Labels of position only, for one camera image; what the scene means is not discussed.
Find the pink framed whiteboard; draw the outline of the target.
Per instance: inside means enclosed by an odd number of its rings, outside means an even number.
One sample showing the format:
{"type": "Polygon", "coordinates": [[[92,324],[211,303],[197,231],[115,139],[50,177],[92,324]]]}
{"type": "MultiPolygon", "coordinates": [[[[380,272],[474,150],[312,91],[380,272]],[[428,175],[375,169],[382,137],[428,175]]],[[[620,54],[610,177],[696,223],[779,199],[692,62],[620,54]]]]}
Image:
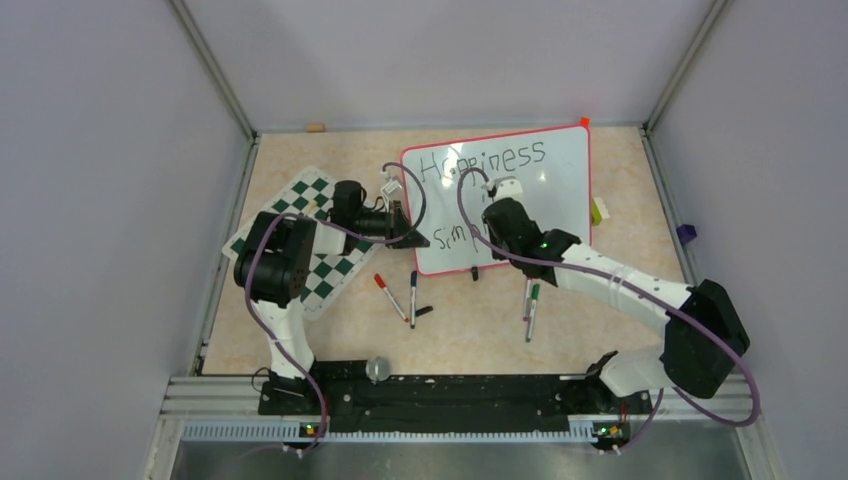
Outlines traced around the pink framed whiteboard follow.
{"type": "Polygon", "coordinates": [[[569,125],[442,141],[402,151],[406,200],[418,231],[430,244],[415,251],[422,275],[496,265],[461,218],[474,225],[491,200],[486,178],[513,177],[522,202],[541,230],[560,229],[591,240],[591,148],[586,125],[569,125]]]}

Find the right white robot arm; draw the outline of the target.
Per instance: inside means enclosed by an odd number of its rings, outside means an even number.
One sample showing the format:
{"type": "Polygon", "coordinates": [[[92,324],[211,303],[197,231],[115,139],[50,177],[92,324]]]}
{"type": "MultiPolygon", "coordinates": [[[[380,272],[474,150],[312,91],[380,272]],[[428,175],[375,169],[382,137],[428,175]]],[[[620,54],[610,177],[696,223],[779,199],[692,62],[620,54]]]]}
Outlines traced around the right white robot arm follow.
{"type": "Polygon", "coordinates": [[[601,300],[660,338],[657,345],[602,360],[598,377],[586,385],[589,404],[600,412],[614,411],[631,394],[666,387],[709,399],[734,369],[732,358],[750,346],[730,295],[715,281],[688,285],[643,273],[573,234],[541,231],[512,198],[486,207],[482,220],[494,257],[531,278],[601,300]]]}

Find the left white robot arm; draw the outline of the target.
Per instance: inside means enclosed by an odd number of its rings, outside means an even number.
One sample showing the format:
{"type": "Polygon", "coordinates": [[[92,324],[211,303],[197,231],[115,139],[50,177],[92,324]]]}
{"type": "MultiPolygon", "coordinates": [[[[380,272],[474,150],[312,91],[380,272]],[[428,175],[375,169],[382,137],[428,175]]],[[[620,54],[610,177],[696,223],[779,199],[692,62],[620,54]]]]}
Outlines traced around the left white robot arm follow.
{"type": "Polygon", "coordinates": [[[430,241],[416,230],[402,203],[368,207],[366,192],[354,180],[335,184],[329,223],[257,214],[235,261],[233,277],[246,304],[266,333],[271,350],[269,380],[297,413],[319,404],[320,386],[306,377],[315,356],[306,340],[301,292],[307,286],[312,257],[351,254],[366,237],[395,249],[426,248],[430,241]]]}

